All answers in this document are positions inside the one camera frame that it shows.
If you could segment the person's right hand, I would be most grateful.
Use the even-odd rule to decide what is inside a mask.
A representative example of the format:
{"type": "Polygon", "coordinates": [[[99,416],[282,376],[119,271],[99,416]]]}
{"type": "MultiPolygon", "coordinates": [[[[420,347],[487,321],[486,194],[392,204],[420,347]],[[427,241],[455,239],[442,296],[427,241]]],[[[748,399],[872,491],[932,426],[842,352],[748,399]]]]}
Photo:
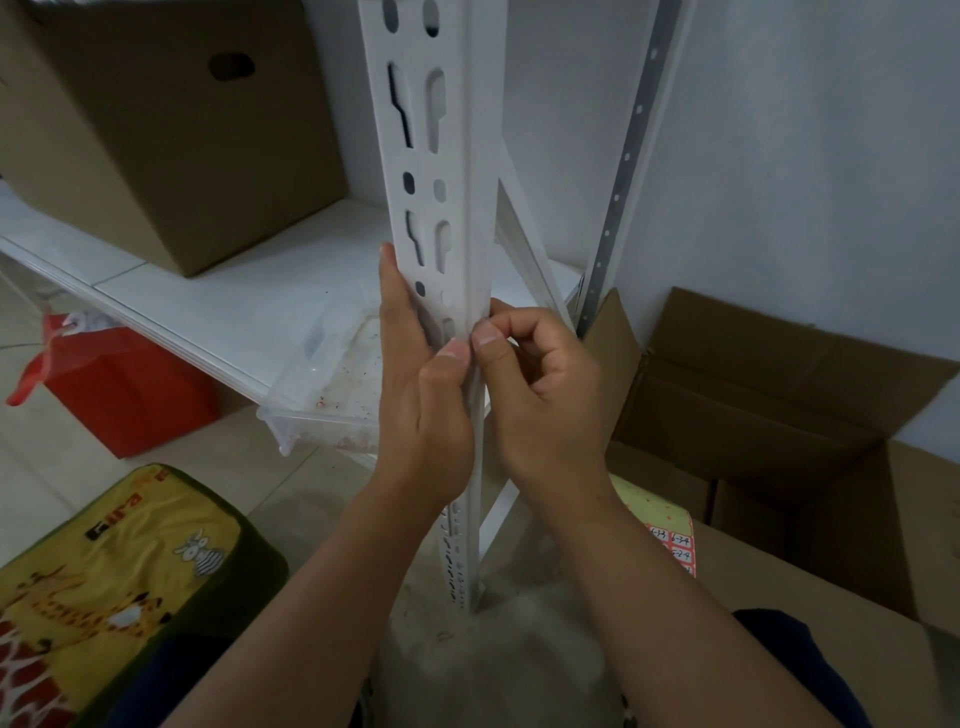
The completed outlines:
{"type": "Polygon", "coordinates": [[[543,511],[587,511],[613,494],[604,462],[601,370],[559,315],[496,297],[488,315],[524,354],[524,374],[483,375],[510,480],[543,511]]]}

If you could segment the person's left hand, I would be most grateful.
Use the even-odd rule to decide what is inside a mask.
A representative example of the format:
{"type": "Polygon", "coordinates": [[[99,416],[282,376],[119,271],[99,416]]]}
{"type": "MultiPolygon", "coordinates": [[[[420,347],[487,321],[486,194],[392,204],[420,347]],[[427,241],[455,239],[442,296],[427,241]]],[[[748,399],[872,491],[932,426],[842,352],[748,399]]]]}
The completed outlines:
{"type": "Polygon", "coordinates": [[[405,508],[428,520],[465,491],[474,470],[474,426],[462,402],[422,405],[421,368],[438,350],[428,345],[394,245],[380,249],[379,330],[382,385],[375,478],[405,508]]]}

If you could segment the white slotted shelf post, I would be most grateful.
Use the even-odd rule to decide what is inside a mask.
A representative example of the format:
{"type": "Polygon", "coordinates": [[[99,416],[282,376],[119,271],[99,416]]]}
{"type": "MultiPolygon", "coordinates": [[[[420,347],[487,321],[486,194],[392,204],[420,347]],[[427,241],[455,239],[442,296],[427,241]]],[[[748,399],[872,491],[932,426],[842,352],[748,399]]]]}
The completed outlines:
{"type": "Polygon", "coordinates": [[[509,0],[357,0],[391,242],[427,344],[489,314],[509,0]]]}

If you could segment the person's left forearm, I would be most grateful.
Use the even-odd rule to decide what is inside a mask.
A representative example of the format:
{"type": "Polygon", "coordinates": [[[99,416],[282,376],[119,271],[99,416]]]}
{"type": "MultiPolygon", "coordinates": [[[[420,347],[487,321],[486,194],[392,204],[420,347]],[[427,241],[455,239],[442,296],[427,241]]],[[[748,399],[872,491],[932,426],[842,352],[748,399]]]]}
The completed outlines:
{"type": "Polygon", "coordinates": [[[403,580],[469,479],[375,474],[161,728],[349,728],[403,580]]]}

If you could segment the person's right forearm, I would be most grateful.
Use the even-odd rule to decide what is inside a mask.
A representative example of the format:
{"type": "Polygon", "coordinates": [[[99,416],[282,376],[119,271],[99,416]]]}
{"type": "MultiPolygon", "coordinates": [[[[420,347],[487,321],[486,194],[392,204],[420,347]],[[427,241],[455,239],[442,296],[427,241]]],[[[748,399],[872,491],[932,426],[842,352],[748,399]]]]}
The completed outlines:
{"type": "Polygon", "coordinates": [[[631,513],[604,465],[511,479],[554,538],[644,725],[840,728],[631,513]]]}

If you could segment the white shelf side beam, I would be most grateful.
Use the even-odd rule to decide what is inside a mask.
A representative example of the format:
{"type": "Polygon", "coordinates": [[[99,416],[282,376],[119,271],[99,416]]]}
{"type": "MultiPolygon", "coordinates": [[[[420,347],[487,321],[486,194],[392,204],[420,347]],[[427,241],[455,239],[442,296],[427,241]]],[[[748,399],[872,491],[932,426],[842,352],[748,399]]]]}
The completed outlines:
{"type": "Polygon", "coordinates": [[[505,140],[501,140],[498,154],[495,230],[496,240],[506,251],[534,302],[556,313],[573,332],[575,326],[568,300],[561,293],[505,140]]]}

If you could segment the clear plastic container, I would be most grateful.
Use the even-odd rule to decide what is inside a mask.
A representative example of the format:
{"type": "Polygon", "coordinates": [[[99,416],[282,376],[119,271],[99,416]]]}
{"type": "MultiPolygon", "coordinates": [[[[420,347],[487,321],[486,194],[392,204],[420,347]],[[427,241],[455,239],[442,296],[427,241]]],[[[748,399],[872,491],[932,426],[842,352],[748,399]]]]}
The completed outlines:
{"type": "Polygon", "coordinates": [[[294,348],[257,418],[284,456],[318,445],[373,468],[381,383],[378,297],[334,301],[294,348]]]}

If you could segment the white shelf board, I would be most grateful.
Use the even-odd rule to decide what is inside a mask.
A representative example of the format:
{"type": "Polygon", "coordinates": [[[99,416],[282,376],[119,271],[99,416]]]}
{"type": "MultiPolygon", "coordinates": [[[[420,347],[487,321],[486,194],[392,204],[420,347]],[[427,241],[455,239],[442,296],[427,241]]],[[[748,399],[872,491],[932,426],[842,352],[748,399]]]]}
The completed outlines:
{"type": "Polygon", "coordinates": [[[0,254],[262,405],[296,346],[354,279],[375,279],[386,210],[341,200],[193,278],[55,220],[0,179],[0,254]]]}

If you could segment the pink and green sticker sheet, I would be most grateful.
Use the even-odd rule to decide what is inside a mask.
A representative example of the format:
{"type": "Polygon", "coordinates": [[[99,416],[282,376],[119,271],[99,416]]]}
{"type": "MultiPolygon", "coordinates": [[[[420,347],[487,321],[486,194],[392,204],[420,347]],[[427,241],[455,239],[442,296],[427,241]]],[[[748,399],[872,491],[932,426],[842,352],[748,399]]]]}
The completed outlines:
{"type": "Polygon", "coordinates": [[[630,514],[672,553],[674,559],[691,577],[697,577],[697,543],[690,513],[617,475],[611,474],[610,480],[630,514]]]}

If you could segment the open brown cardboard box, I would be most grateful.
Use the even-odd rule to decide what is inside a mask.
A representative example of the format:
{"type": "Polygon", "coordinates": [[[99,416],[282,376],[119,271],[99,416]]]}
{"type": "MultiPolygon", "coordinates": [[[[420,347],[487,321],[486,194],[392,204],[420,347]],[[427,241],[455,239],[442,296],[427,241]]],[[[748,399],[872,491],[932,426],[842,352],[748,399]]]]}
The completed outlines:
{"type": "Polygon", "coordinates": [[[875,728],[960,728],[960,464],[894,435],[960,363],[673,288],[638,343],[618,291],[584,344],[606,461],[685,509],[687,568],[771,647],[815,647],[875,728]]]}

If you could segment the red paper bag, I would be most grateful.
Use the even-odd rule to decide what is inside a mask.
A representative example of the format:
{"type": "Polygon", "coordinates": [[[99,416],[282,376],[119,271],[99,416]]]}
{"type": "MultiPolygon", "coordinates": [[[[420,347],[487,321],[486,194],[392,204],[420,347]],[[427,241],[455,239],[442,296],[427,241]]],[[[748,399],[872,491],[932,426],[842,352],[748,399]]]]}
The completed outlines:
{"type": "Polygon", "coordinates": [[[42,348],[6,397],[46,388],[116,458],[148,452],[221,414],[211,376],[100,311],[45,312],[42,348]]]}

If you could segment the closed brown cardboard box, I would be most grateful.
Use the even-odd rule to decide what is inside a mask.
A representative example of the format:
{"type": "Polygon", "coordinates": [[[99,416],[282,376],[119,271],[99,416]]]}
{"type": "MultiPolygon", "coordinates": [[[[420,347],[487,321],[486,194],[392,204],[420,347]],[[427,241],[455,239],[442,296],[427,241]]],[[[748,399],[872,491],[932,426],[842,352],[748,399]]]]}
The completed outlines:
{"type": "Polygon", "coordinates": [[[191,277],[348,192],[302,0],[0,0],[0,177],[191,277]]]}

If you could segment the yellow giraffe print cushion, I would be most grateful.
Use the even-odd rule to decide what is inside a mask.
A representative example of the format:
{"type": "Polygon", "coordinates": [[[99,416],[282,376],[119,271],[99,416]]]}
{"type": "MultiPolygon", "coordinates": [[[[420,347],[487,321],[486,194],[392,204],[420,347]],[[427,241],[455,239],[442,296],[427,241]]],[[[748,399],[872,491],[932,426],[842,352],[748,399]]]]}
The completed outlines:
{"type": "Polygon", "coordinates": [[[173,675],[235,640],[290,574],[234,505],[184,471],[138,467],[0,567],[0,728],[104,728],[160,654],[173,675]]]}

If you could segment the grey perforated metal rail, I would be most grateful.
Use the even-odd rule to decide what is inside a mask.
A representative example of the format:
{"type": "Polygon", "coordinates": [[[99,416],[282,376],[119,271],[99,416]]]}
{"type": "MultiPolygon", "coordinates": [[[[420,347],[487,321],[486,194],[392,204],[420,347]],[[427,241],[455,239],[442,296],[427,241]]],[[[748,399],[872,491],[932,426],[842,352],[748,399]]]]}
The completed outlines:
{"type": "Polygon", "coordinates": [[[607,198],[601,233],[583,275],[577,301],[576,333],[585,338],[608,293],[631,239],[654,149],[676,75],[701,0],[651,0],[641,36],[639,69],[630,93],[630,115],[615,177],[607,198]]]}

